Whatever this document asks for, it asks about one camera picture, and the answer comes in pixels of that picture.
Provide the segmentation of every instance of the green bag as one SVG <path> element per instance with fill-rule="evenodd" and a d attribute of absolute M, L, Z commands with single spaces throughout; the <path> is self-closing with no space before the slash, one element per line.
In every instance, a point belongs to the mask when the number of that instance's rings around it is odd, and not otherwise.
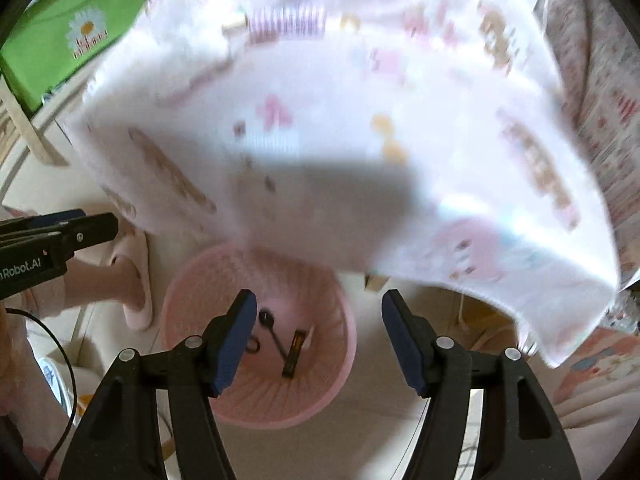
<path fill-rule="evenodd" d="M 133 24 L 145 0 L 35 0 L 0 50 L 0 72 L 27 112 Z"/>

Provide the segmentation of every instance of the pink trash bin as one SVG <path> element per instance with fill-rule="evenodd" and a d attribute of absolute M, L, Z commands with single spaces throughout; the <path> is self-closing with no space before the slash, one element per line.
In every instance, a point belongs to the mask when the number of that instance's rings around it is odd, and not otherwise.
<path fill-rule="evenodd" d="M 353 314 L 330 269 L 224 244 L 188 262 L 169 286 L 160 327 L 164 348 L 202 334 L 242 288 L 254 292 L 258 310 L 271 311 L 286 352 L 296 330 L 314 330 L 290 380 L 281 377 L 283 359 L 256 319 L 252 334 L 260 351 L 244 354 L 233 384 L 211 399 L 211 408 L 218 420 L 244 428 L 290 428 L 320 412 L 347 380 L 356 351 Z"/>

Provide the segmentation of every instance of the white patterned cloth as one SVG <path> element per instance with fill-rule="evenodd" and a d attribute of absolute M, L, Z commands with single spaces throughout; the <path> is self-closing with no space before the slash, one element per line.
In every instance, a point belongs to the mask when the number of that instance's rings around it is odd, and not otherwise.
<path fill-rule="evenodd" d="M 562 101 L 525 0 L 150 0 L 67 131 L 146 230 L 454 288 L 557 366 L 620 285 Z"/>

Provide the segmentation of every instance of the white slipper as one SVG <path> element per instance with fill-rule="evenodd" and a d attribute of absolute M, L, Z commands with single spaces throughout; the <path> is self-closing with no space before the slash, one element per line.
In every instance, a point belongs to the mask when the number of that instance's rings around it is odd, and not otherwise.
<path fill-rule="evenodd" d="M 142 332 L 151 326 L 154 319 L 154 306 L 151 301 L 151 284 L 149 281 L 149 250 L 146 245 L 146 235 L 143 231 L 136 229 L 133 234 L 122 238 L 113 249 L 111 263 L 113 265 L 119 256 L 130 260 L 138 270 L 142 287 L 145 292 L 145 306 L 136 312 L 126 305 L 124 309 L 124 319 L 127 326 L 136 332 Z"/>

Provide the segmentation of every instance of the silver screw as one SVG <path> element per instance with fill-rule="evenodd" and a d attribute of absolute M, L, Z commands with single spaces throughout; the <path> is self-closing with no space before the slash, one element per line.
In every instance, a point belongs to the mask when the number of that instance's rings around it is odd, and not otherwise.
<path fill-rule="evenodd" d="M 511 359 L 512 361 L 518 361 L 522 357 L 520 350 L 517 348 L 507 348 L 504 354 L 507 356 L 507 359 Z"/>
<path fill-rule="evenodd" d="M 198 348 L 202 344 L 202 338 L 199 335 L 192 335 L 184 340 L 187 348 Z"/>
<path fill-rule="evenodd" d="M 119 359 L 124 362 L 131 361 L 135 356 L 136 351 L 133 348 L 127 348 L 118 355 Z"/>
<path fill-rule="evenodd" d="M 453 348 L 454 343 L 452 338 L 443 335 L 436 339 L 436 345 L 448 350 L 449 348 Z"/>

